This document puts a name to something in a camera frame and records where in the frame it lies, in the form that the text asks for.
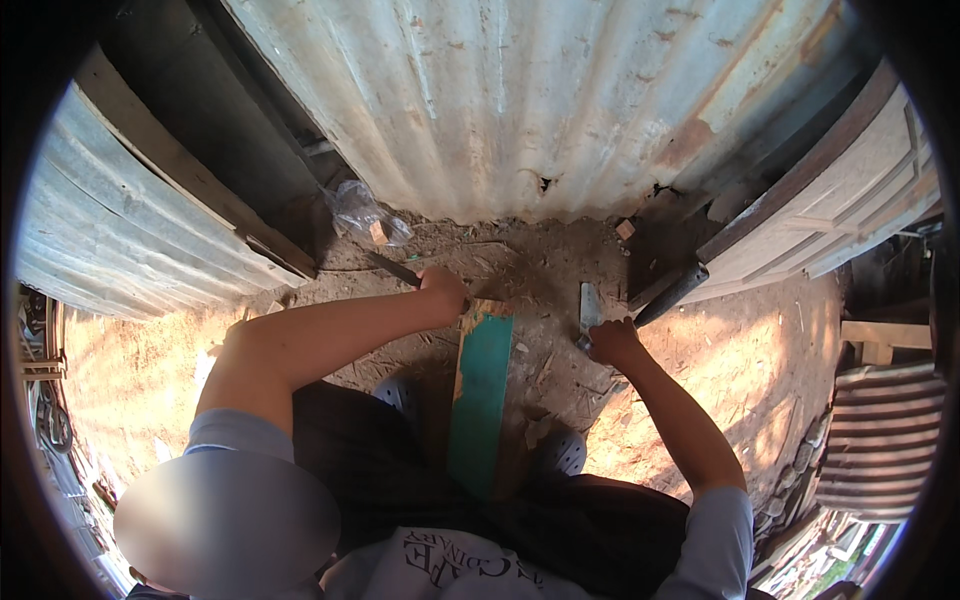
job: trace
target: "shirt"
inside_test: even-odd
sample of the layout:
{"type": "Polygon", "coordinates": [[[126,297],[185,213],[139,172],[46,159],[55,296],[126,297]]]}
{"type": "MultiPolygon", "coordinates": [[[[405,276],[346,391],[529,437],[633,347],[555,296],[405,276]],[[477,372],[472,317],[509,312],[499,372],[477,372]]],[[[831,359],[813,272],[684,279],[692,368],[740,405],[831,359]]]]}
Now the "shirt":
{"type": "MultiPolygon", "coordinates": [[[[216,408],[190,426],[184,455],[228,449],[293,462],[293,441],[249,413],[216,408]]],[[[754,554],[753,508],[736,487],[709,490],[686,520],[686,540],[657,600],[743,598],[754,554]]],[[[589,600],[576,584],[525,563],[512,550],[462,531],[397,527],[393,536],[347,554],[321,580],[331,600],[506,599],[589,600]]]]}

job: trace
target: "corrugated metal wall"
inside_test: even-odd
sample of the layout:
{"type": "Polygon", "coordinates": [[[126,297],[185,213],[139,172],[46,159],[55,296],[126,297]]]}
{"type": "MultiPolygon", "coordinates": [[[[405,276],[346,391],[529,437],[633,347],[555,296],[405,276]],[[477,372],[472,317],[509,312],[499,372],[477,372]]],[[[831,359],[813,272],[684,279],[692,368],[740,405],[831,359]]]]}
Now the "corrugated metal wall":
{"type": "Polygon", "coordinates": [[[838,0],[223,1],[378,200],[462,224],[716,192],[856,71],[838,0]]]}
{"type": "Polygon", "coordinates": [[[63,97],[27,190],[16,276],[90,312],[149,319],[306,279],[236,235],[63,97]]]}
{"type": "Polygon", "coordinates": [[[905,520],[936,451],[946,388],[931,361],[838,375],[817,502],[862,520],[905,520]]]}

